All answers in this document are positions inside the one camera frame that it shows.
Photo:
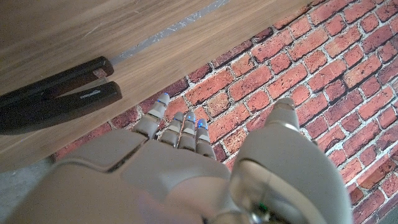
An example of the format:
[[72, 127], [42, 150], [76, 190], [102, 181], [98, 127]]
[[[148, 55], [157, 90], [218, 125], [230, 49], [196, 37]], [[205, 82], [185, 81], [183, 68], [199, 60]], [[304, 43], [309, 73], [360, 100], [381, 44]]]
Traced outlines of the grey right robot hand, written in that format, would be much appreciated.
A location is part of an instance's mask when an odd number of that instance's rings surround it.
[[232, 168], [216, 160], [208, 125], [177, 113], [154, 139], [163, 94], [132, 131], [115, 130], [58, 161], [7, 223], [352, 223], [340, 172], [277, 100]]

